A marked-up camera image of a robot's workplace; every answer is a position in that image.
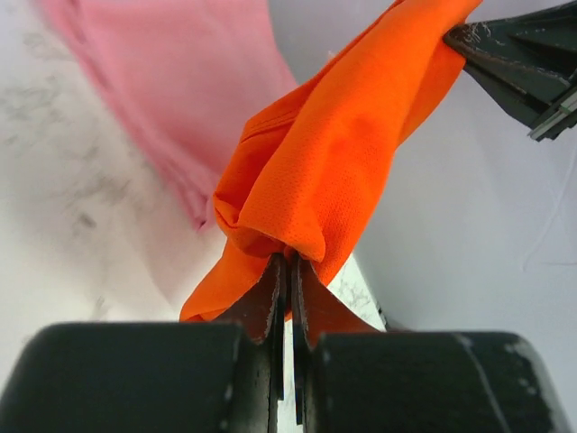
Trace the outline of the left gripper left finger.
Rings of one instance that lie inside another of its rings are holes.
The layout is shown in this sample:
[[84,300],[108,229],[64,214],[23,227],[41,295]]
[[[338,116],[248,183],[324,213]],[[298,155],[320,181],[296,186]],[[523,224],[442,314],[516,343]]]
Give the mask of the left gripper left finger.
[[62,323],[24,348],[4,432],[273,432],[283,397],[286,262],[203,323]]

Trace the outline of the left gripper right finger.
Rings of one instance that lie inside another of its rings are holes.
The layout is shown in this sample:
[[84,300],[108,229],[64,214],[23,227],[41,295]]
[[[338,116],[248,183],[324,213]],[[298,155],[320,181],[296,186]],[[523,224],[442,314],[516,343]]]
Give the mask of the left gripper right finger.
[[378,330],[295,257],[296,419],[306,432],[565,432],[534,348],[503,332]]

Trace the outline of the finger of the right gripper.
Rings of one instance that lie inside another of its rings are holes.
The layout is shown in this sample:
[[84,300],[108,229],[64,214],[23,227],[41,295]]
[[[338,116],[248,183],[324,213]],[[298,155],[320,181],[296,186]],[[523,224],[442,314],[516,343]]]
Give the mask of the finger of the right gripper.
[[444,36],[463,68],[532,140],[576,126],[576,3],[466,23]]

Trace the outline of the orange t shirt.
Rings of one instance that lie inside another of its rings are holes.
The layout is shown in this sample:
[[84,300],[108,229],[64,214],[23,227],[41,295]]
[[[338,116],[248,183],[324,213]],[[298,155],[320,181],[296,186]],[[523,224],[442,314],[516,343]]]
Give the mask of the orange t shirt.
[[213,196],[223,254],[180,312],[210,321],[261,277],[274,253],[340,271],[385,188],[397,148],[463,69],[444,35],[471,0],[393,3],[308,82],[250,119]]

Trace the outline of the pink t shirt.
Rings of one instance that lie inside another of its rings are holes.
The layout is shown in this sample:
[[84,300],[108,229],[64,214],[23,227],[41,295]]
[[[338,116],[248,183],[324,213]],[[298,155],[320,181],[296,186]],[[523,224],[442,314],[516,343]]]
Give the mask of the pink t shirt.
[[195,228],[245,123],[295,85],[264,1],[42,1]]

